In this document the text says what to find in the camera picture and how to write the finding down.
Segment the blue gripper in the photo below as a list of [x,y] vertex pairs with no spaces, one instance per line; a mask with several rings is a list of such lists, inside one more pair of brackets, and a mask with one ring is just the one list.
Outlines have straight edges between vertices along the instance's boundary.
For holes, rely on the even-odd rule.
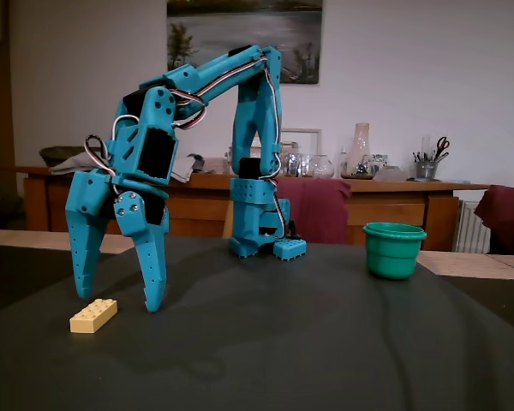
[[168,198],[164,190],[148,182],[112,177],[101,169],[75,172],[65,215],[80,298],[92,293],[107,224],[116,219],[122,235],[134,243],[146,309],[150,313],[159,310],[167,283],[164,240],[170,228]]

